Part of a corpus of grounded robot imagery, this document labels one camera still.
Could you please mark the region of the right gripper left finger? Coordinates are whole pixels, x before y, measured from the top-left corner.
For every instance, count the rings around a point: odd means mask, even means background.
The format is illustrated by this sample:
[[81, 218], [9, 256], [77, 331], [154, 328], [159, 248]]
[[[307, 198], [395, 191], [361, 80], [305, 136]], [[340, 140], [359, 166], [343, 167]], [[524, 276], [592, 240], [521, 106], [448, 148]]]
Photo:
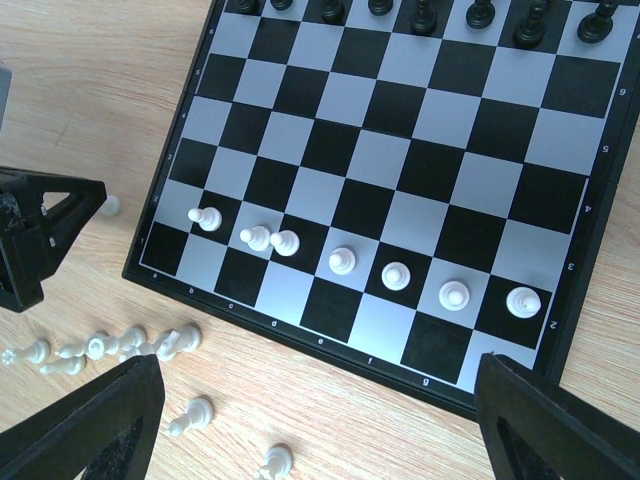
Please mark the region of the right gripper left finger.
[[3, 479], [143, 479], [165, 401], [154, 355], [134, 356], [1, 433]]

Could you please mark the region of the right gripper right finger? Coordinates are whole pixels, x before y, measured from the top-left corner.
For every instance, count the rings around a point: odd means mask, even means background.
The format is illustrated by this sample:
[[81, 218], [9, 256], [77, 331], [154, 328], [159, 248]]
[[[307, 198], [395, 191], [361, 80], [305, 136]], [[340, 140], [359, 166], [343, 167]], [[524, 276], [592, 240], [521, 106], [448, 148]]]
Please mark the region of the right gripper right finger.
[[639, 432], [505, 355], [481, 356], [477, 421], [497, 479], [637, 479]]

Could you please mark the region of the white pawn board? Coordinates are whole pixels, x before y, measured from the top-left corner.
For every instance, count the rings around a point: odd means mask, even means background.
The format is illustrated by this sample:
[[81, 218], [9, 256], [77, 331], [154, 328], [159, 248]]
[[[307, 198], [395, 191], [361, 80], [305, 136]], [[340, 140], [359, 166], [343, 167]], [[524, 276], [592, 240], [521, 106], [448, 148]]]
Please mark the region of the white pawn board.
[[222, 214], [214, 207], [191, 208], [188, 211], [188, 218], [207, 232], [217, 230], [222, 224]]
[[390, 262], [382, 269], [381, 280], [387, 289], [400, 291], [409, 285], [411, 272], [409, 268], [401, 262]]
[[537, 315], [541, 305], [539, 295], [529, 287], [516, 287], [506, 297], [508, 311], [521, 319], [529, 319]]

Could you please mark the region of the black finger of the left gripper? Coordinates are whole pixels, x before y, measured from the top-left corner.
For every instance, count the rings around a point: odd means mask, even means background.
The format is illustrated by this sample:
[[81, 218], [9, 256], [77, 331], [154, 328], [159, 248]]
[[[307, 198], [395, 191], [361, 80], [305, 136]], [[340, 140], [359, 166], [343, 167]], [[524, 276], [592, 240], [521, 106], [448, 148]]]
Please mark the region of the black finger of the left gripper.
[[44, 299], [86, 223], [107, 198], [102, 181], [1, 169], [1, 307], [23, 312]]

